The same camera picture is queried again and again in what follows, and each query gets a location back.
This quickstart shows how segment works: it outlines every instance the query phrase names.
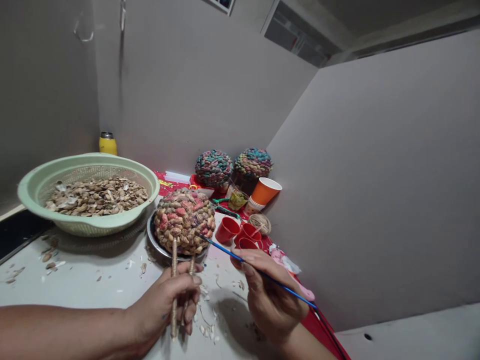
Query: person's left hand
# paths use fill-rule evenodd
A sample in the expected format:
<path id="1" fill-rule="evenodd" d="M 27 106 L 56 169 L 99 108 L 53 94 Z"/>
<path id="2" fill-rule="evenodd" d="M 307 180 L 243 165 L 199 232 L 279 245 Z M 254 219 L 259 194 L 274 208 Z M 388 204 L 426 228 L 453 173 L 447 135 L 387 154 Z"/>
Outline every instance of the person's left hand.
<path id="1" fill-rule="evenodd" d="M 134 343 L 139 347 L 137 353 L 139 356 L 145 355 L 150 350 L 170 324 L 174 298 L 178 299 L 177 320 L 184 318 L 185 332 L 188 335 L 192 334 L 192 320 L 197 311 L 202 279 L 195 275 L 190 276 L 189 267 L 190 263 L 187 261 L 179 263 L 178 275 L 175 278 L 172 278 L 172 269 L 166 268 L 146 293 L 126 309 L 127 321 L 135 324 Z M 195 264 L 197 273 L 203 269 L 203 266 Z M 187 298 L 189 303 L 184 312 L 184 303 Z"/>

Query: green plastic colander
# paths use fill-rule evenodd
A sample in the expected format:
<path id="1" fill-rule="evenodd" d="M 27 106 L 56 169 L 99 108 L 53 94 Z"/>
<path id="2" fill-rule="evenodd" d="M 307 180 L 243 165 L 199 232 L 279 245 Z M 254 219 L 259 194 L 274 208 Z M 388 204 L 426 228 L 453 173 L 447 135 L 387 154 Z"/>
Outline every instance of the green plastic colander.
<path id="1" fill-rule="evenodd" d="M 144 186 L 148 200 L 131 210 L 97 217 L 70 216 L 44 208 L 59 180 L 67 185 L 110 177 L 127 178 Z M 148 167 L 124 157 L 94 152 L 63 157 L 36 167 L 20 181 L 17 193 L 22 204 L 32 213 L 53 221 L 67 233 L 92 238 L 111 235 L 132 225 L 154 202 L 159 191 L 159 180 Z"/>

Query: jute twine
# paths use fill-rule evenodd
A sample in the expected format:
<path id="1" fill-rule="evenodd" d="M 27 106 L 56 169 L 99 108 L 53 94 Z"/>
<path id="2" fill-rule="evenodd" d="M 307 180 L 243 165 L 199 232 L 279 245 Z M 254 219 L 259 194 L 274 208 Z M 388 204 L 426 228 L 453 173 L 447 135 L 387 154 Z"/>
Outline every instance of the jute twine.
<path id="1" fill-rule="evenodd" d="M 264 236 L 270 234 L 270 232 L 272 231 L 270 220 L 263 214 L 250 215 L 250 217 L 248 218 L 248 222 L 257 229 L 261 227 L 258 232 Z"/>

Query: blue paintbrush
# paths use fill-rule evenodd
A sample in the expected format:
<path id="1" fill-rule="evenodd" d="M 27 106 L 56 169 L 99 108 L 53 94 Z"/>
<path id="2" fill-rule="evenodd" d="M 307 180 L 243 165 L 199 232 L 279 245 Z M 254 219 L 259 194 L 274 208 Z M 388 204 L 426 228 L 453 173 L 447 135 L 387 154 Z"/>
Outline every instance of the blue paintbrush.
<path id="1" fill-rule="evenodd" d="M 243 262 L 244 262 L 244 260 L 243 260 L 241 257 L 239 257 L 239 256 L 235 255 L 234 253 L 228 251 L 228 250 L 227 250 L 226 248 L 224 248 L 223 246 L 220 246 L 220 245 L 218 245 L 217 243 L 213 242 L 213 241 L 212 241 L 211 239 L 209 239 L 208 237 L 203 236 L 198 230 L 195 231 L 195 235 L 201 237 L 201 238 L 202 238 L 203 240 L 205 240 L 206 242 L 209 242 L 210 244 L 212 244 L 212 245 L 213 245 L 214 247 L 216 247 L 217 249 L 222 250 L 224 253 L 230 255 L 232 258 L 237 259 L 240 263 L 243 263 Z M 316 307 L 314 304 L 312 304 L 310 301 L 308 301 L 307 299 L 301 297 L 301 296 L 298 295 L 295 291 L 290 290 L 288 287 L 286 287 L 285 285 L 281 284 L 280 282 L 278 282 L 277 280 L 275 280 L 275 279 L 274 279 L 273 277 L 271 277 L 270 275 L 268 275 L 268 274 L 266 274 L 266 273 L 264 273 L 263 271 L 260 271 L 260 270 L 258 270 L 258 269 L 257 269 L 257 271 L 258 271 L 258 273 L 261 274 L 262 276 L 264 276 L 264 277 L 270 279 L 271 281 L 273 281 L 273 282 L 274 282 L 275 284 L 277 284 L 279 287 L 281 287 L 281 288 L 285 289 L 286 291 L 288 291 L 288 292 L 289 292 L 290 294 L 292 294 L 294 297 L 302 300 L 304 303 L 310 305 L 312 308 L 317 309 L 317 307 Z"/>

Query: stainless steel bowl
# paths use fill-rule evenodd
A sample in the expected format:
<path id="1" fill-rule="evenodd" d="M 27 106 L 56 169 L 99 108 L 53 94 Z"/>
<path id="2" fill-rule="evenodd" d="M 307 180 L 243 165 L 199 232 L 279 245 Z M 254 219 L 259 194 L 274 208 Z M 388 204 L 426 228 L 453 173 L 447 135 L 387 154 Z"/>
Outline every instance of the stainless steel bowl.
<path id="1" fill-rule="evenodd" d="M 154 224 L 154 219 L 155 219 L 155 213 L 157 212 L 157 209 L 153 211 L 153 213 L 150 215 L 148 218 L 148 222 L 146 223 L 146 232 L 147 232 L 147 237 L 148 237 L 148 244 L 150 245 L 150 249 L 152 252 L 155 253 L 159 257 L 159 260 L 167 261 L 168 263 L 172 263 L 172 254 L 169 253 L 166 249 L 164 249 L 162 246 L 157 241 L 157 236 L 155 235 L 155 224 Z M 209 252 L 209 247 L 210 244 L 206 248 L 203 249 L 203 251 L 200 253 L 200 255 L 197 255 L 195 258 L 196 263 L 201 263 L 207 253 Z M 190 261 L 192 257 L 187 256 L 187 255 L 177 255 L 177 259 L 179 262 L 185 262 L 185 261 Z"/>

